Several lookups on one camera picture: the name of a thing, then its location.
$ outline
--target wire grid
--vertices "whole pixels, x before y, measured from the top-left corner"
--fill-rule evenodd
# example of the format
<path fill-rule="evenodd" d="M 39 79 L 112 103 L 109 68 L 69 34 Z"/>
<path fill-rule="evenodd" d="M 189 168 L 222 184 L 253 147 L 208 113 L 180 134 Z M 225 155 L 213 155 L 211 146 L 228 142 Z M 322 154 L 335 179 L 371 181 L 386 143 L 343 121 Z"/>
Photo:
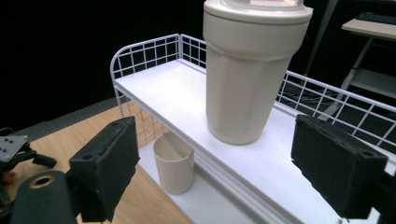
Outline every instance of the wire grid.
<path fill-rule="evenodd" d="M 184 59 L 203 68 L 205 41 L 187 35 L 168 35 L 120 49 L 113 57 L 113 79 L 131 75 L 161 63 Z M 139 148 L 155 140 L 166 130 L 161 123 L 131 99 L 116 91 L 121 115 L 136 116 Z M 350 91 L 287 71 L 276 99 L 313 117 L 324 117 L 347 133 L 396 154 L 396 108 L 359 96 Z M 336 104 L 333 114 L 326 109 Z"/>
<path fill-rule="evenodd" d="M 277 100 L 396 154 L 396 107 L 287 71 Z M 325 112 L 332 108 L 334 113 Z"/>

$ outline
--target upper shelf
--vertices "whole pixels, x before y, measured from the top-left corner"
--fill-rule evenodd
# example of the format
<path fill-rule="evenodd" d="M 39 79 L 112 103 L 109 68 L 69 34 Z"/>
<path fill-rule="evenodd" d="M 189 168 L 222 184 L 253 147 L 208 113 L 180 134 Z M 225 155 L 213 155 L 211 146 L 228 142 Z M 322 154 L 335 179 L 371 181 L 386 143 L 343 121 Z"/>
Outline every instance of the upper shelf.
<path fill-rule="evenodd" d="M 260 139 L 234 146 L 207 129 L 201 67 L 178 59 L 117 78 L 115 88 L 194 147 L 198 165 L 240 194 L 240 200 L 263 220 L 336 223 L 340 219 L 291 162 L 297 111 L 276 103 Z M 377 218 L 373 210 L 368 220 L 351 223 L 376 223 Z"/>

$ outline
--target white wire shelf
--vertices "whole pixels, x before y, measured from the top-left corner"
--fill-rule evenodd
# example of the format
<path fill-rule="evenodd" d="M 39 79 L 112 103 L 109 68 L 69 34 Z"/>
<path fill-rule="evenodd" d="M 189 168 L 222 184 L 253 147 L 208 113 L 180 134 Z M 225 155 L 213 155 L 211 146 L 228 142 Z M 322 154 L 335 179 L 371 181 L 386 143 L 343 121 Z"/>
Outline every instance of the white wire shelf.
<path fill-rule="evenodd" d="M 319 218 L 322 223 L 334 223 L 339 219 L 291 163 L 298 113 L 325 116 L 394 157 L 390 152 L 396 148 L 395 107 L 290 71 L 262 137 L 243 147 L 220 142 L 206 129 L 205 42 L 190 36 L 169 35 L 126 46 L 113 57 L 110 74 L 121 114 L 136 116 L 140 148 L 164 132 L 176 133 L 197 149 L 197 165 L 260 221 L 315 223 Z M 344 97 L 337 100 L 338 94 Z M 329 116 L 325 110 L 334 101 L 339 106 Z M 389 172 L 394 172 L 393 162 Z M 323 212 L 315 214 L 307 208 Z M 373 223 L 376 216 L 373 212 L 362 223 Z"/>

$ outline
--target white shelf unit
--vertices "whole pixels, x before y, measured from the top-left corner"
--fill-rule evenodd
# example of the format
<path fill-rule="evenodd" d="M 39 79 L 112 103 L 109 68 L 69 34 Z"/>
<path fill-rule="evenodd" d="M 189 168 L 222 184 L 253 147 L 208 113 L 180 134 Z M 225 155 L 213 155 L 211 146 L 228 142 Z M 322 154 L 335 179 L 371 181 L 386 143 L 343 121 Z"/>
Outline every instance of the white shelf unit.
<path fill-rule="evenodd" d="M 336 101 L 340 92 L 345 97 L 329 122 L 388 155 L 387 172 L 395 171 L 389 150 L 396 148 L 396 121 L 388 116 L 396 114 L 395 107 L 290 71 L 259 140 L 234 146 L 215 138 L 206 127 L 202 40 L 168 35 L 126 46 L 114 55 L 110 74 L 121 115 L 138 120 L 139 163 L 157 183 L 153 140 L 170 130 L 195 148 L 197 177 L 191 189 L 169 195 L 195 223 L 346 221 L 312 188 L 290 157 L 295 116 L 323 115 L 322 107 Z M 345 120 L 345 112 L 356 114 L 356 118 Z M 372 119 L 384 130 L 367 130 L 365 124 Z M 350 222 L 376 223 L 377 218 L 373 209 L 367 220 Z"/>

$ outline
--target table surface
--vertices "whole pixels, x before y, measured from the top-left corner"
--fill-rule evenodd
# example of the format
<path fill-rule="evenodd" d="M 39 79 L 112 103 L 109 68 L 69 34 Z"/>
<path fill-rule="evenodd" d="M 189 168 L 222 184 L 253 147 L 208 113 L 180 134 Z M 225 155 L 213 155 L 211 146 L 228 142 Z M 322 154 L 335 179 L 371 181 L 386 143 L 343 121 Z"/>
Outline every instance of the table surface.
<path fill-rule="evenodd" d="M 31 143 L 31 149 L 58 161 L 53 170 L 67 172 L 68 160 L 95 137 L 111 121 L 120 119 L 118 107 L 85 119 L 79 123 L 49 134 Z M 18 186 L 28 177 L 48 171 L 48 168 L 24 161 L 14 169 L 17 179 L 6 186 L 11 199 L 15 198 Z M 130 185 L 122 195 L 112 223 L 192 223 L 183 211 L 163 192 L 161 187 L 139 164 Z"/>
<path fill-rule="evenodd" d="M 371 35 L 377 38 L 396 40 L 396 25 L 353 19 L 345 23 L 342 29 L 360 35 Z"/>

